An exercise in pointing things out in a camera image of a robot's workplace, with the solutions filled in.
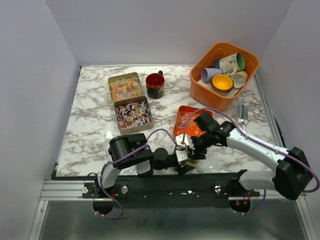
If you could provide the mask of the orange tray of candies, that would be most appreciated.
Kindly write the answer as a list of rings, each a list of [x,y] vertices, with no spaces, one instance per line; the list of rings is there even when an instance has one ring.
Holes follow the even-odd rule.
[[[177,112],[177,116],[176,116],[175,125],[173,128],[173,137],[174,138],[176,138],[177,136],[184,133],[184,128],[185,128],[185,125],[187,123],[189,116],[196,110],[198,110],[198,108],[186,106],[186,105],[182,105],[179,107],[178,112]],[[191,137],[192,136],[199,137],[200,135],[205,133],[204,131],[201,131],[200,128],[194,122],[194,119],[199,117],[204,112],[207,112],[211,117],[213,116],[213,113],[209,110],[201,110],[201,111],[195,113],[188,121],[187,131],[186,131],[187,135],[189,135]]]

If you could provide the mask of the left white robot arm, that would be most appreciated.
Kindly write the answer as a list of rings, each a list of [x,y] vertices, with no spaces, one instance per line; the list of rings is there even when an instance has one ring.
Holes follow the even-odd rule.
[[[154,170],[174,168],[179,175],[194,169],[200,160],[189,135],[177,135],[172,154],[164,148],[150,149],[148,139],[142,133],[113,138],[109,143],[109,161],[102,167],[93,191],[101,198],[110,194],[122,170],[134,166],[139,177],[147,177]]]

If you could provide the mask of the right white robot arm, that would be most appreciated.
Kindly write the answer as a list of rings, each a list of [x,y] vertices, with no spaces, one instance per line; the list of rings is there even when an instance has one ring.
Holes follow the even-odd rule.
[[[204,132],[192,138],[196,151],[221,145],[241,151],[270,169],[262,172],[246,170],[233,180],[230,191],[236,196],[247,190],[272,190],[288,200],[296,200],[313,178],[304,152],[297,147],[288,150],[274,146],[241,131],[230,121],[219,124],[207,112],[200,114],[194,122]]]

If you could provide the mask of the silver metal scoop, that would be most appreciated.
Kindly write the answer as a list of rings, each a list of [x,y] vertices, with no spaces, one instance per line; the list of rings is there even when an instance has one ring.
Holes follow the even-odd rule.
[[[246,132],[246,125],[249,122],[249,116],[248,109],[243,103],[240,103],[237,106],[237,122],[242,125],[243,131]]]

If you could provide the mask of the gold tin of jelly candies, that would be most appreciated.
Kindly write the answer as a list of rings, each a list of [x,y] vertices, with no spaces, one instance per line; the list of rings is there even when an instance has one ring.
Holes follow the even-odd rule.
[[[109,77],[108,86],[113,103],[144,95],[137,72]]]

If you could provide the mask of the gold tin of lollipops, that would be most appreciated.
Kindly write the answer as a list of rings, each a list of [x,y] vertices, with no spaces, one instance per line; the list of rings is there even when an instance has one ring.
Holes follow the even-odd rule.
[[[120,100],[114,103],[117,127],[121,135],[146,131],[154,127],[154,121],[145,96]]]

